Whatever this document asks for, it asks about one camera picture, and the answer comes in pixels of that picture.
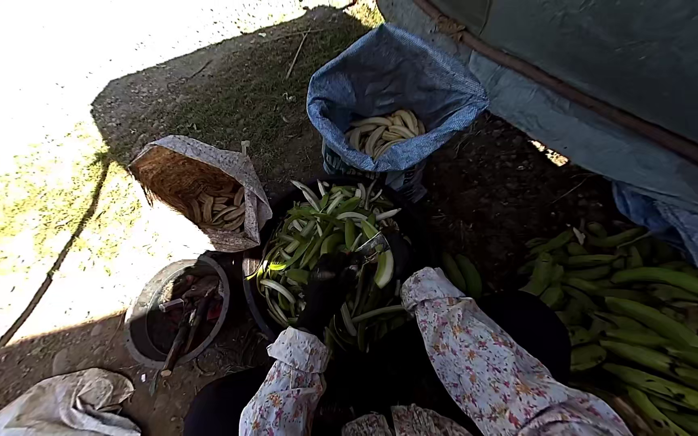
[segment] tarp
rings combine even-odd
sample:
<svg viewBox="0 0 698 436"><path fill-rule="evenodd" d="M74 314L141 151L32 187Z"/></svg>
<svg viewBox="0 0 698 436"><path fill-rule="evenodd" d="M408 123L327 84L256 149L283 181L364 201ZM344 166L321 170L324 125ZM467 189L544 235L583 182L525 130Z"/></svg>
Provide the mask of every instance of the tarp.
<svg viewBox="0 0 698 436"><path fill-rule="evenodd" d="M431 2L487 44L698 143L698 1Z"/></svg>

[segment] white cloth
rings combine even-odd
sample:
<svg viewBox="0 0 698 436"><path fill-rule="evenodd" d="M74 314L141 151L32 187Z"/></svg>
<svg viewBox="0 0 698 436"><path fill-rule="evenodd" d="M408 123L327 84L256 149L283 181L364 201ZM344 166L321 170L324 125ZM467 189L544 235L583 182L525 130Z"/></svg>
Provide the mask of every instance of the white cloth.
<svg viewBox="0 0 698 436"><path fill-rule="evenodd" d="M483 434L630 435L599 398L568 388L466 298L441 270L425 268L402 286L438 378ZM327 350L312 334L289 328L269 346L277 359L244 408L239 434L309 434L324 391ZM395 434L468 434L454 421L415 405L393 407ZM343 434L391 434L382 415L344 426Z"/></svg>
<svg viewBox="0 0 698 436"><path fill-rule="evenodd" d="M126 377L99 368L44 379L0 410L0 436L139 436L136 424L104 411L132 393Z"/></svg>

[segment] black glove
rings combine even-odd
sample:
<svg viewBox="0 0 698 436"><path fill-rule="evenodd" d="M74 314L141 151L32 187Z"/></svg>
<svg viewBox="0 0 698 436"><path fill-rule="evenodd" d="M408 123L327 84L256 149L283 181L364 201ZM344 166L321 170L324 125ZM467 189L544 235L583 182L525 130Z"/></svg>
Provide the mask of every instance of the black glove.
<svg viewBox="0 0 698 436"><path fill-rule="evenodd" d="M357 273L362 259L345 253L323 254L309 276L304 296L305 307L296 327L322 338L330 318L346 301L346 295L357 286Z"/></svg>

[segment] black bucket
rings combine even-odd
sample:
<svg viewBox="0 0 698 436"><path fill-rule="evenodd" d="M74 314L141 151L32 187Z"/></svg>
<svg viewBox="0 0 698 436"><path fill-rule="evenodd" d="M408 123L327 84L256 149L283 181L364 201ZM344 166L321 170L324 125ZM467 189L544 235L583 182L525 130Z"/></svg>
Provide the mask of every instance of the black bucket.
<svg viewBox="0 0 698 436"><path fill-rule="evenodd" d="M372 183L372 181L368 178L349 175L325 176L319 180L322 182L339 185L362 183L366 187L370 186ZM311 180L310 182L306 183L306 185L315 193L319 192L319 188L317 187L317 179ZM426 266L436 265L435 250L433 249L430 233L427 231L427 226L425 225L422 215L419 213L413 203L402 197L402 195L398 194L395 190L387 187L386 185L383 185L382 189L384 191L384 196L391 201L395 207L402 209L395 215L395 222L400 228L400 233L402 233L403 236L408 236L411 241L413 250L411 261L414 263L411 265L411 268L416 271ZM257 270L257 267L261 261L263 247L268 243L268 239L271 238L271 235L282 224L282 221L287 215L287 211L292 208L292 203L300 203L302 201L305 201L303 193L300 189L293 187L293 189L277 199L271 205L274 215L270 220L268 220L265 226L263 226L263 229L260 232L260 239L262 241L261 245L244 252L244 262L242 263L244 277L249 276ZM257 292L257 278L244 280L244 296L247 298L247 304L249 305L250 312L252 312L252 317L257 323L257 326L260 327L263 334L265 334L271 342L276 340L279 332L282 331L282 326L268 316L268 313L266 312L268 305L265 302L265 298L260 295L259 292Z"/></svg>

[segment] grass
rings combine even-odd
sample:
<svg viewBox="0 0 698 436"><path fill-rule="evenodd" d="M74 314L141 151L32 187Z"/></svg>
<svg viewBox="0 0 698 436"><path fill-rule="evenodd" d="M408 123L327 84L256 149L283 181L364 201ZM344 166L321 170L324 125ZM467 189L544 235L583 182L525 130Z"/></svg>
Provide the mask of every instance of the grass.
<svg viewBox="0 0 698 436"><path fill-rule="evenodd" d="M88 265L81 269L92 264L111 274L118 244L140 216L125 168L109 162L106 145L84 124L61 141L31 148L32 153L0 160L0 284L8 277L44 274L88 210L105 164L109 171L96 213L70 252L87 251Z"/></svg>
<svg viewBox="0 0 698 436"><path fill-rule="evenodd" d="M311 75L383 21L381 13L365 3L355 5L349 13L335 15L335 22L313 22L311 29L325 30L305 37L289 78L286 73L301 34L259 42L238 52L214 74L212 86L199 84L184 91L190 98L170 114L172 131L207 144L249 140L253 155L265 153L269 144L300 131L308 123L303 109ZM288 32L309 28L297 26Z"/></svg>

